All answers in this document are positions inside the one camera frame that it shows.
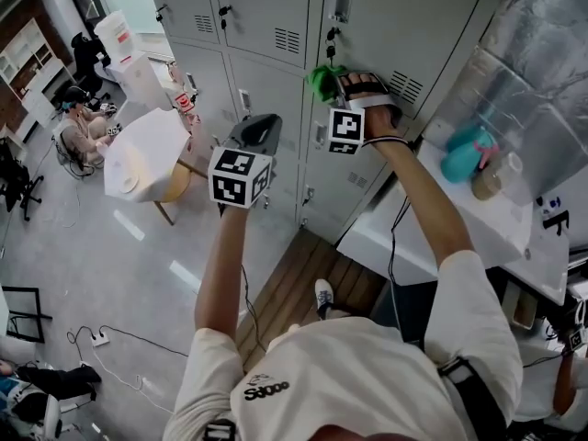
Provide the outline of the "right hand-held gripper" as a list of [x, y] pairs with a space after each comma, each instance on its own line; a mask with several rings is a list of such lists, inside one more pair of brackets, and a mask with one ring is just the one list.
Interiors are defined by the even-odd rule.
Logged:
[[328, 125], [328, 150], [354, 155], [365, 141], [366, 114], [385, 108], [388, 124], [395, 127], [395, 101], [389, 88], [372, 72], [342, 73], [335, 77], [337, 95]]

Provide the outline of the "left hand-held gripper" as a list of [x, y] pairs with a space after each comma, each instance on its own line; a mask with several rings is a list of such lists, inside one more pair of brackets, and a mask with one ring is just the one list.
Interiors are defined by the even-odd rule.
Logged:
[[208, 167], [210, 199], [223, 206], [251, 208], [269, 188], [282, 128], [277, 114], [248, 117], [216, 146]]

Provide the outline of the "person's right hand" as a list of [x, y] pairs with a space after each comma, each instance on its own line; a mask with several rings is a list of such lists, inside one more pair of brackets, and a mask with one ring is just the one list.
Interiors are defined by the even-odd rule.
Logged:
[[374, 106], [365, 109], [365, 144], [379, 142], [403, 142], [392, 124], [389, 106]]

